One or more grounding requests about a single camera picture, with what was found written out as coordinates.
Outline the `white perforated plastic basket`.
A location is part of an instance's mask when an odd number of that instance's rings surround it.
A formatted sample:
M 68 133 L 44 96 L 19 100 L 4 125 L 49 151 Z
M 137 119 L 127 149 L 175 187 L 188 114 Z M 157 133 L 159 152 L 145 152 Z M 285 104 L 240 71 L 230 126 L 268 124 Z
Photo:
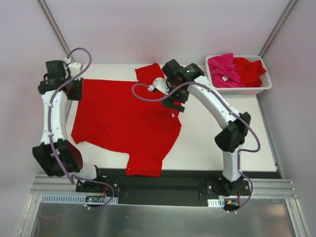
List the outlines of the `white perforated plastic basket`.
M 207 77 L 209 78 L 212 85 L 213 85 L 213 83 L 211 81 L 211 75 L 210 75 L 209 67 L 207 66 L 206 61 L 207 61 L 207 59 L 214 57 L 214 56 L 216 56 L 216 55 L 207 56 L 205 59 Z M 263 67 L 267 70 L 265 63 L 263 62 L 263 59 L 260 56 L 257 56 L 257 55 L 235 55 L 234 54 L 234 58 L 235 57 L 246 58 L 250 62 L 261 60 Z M 260 76 L 260 79 L 262 82 L 261 87 L 243 87 L 243 88 L 216 88 L 215 87 L 215 89 L 217 89 L 219 91 L 219 93 L 222 95 L 256 95 L 263 90 L 268 90 L 268 89 L 272 88 L 272 80 L 271 80 L 271 77 L 268 73 L 268 70 L 265 74 Z

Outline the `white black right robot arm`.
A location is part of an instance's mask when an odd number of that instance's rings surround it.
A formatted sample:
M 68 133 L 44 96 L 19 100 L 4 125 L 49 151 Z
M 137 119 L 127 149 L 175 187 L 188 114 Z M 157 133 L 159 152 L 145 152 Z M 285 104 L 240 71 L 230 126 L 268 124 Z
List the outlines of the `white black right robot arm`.
M 235 194 L 243 181 L 238 151 L 248 133 L 250 114 L 234 110 L 210 85 L 202 69 L 194 63 L 183 67 L 172 59 L 162 67 L 162 72 L 166 76 L 161 89 L 167 95 L 162 101 L 164 107 L 183 112 L 185 108 L 182 105 L 192 95 L 213 115 L 222 129 L 215 136 L 215 143 L 223 152 L 224 166 L 221 180 L 215 182 L 212 190 L 225 197 Z

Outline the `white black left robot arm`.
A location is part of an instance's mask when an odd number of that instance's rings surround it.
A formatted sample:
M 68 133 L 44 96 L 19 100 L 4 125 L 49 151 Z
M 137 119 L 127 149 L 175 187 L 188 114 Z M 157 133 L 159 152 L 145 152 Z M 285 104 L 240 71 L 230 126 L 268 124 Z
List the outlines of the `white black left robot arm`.
M 32 154 L 48 176 L 88 180 L 87 186 L 99 192 L 104 188 L 104 179 L 98 176 L 97 166 L 83 161 L 66 130 L 67 103 L 82 99 L 83 78 L 72 79 L 82 68 L 70 58 L 46 62 L 47 72 L 38 86 L 44 108 L 43 133 Z

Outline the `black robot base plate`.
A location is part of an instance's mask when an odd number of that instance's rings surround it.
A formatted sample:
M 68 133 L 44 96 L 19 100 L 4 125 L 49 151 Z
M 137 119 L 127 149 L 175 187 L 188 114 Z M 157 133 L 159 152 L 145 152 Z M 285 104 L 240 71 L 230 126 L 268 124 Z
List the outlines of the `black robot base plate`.
M 77 182 L 76 192 L 114 196 L 119 204 L 207 206 L 210 199 L 248 197 L 250 185 L 243 180 L 233 189 L 223 187 L 221 171 L 163 170 L 159 177 L 126 175 L 124 169 L 102 168 L 98 181 Z

